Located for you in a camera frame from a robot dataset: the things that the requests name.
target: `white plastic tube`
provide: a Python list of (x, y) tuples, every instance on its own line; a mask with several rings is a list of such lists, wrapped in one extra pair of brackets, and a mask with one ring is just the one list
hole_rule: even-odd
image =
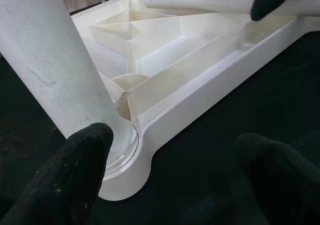
[[(250, 13), (254, 0), (144, 0), (148, 8)], [(286, 0), (277, 14), (320, 16), (320, 0)]]
[(63, 0), (0, 0), (0, 52), (66, 138), (103, 122), (114, 134), (107, 167), (132, 155), (136, 131), (115, 109)]

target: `white plastic base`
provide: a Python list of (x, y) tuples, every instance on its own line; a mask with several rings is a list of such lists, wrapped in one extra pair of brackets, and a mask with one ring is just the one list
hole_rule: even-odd
[(149, 9), (111, 0), (73, 21), (119, 113), (138, 134), (128, 161), (99, 196), (126, 199), (148, 179), (154, 153), (300, 38), (320, 18)]

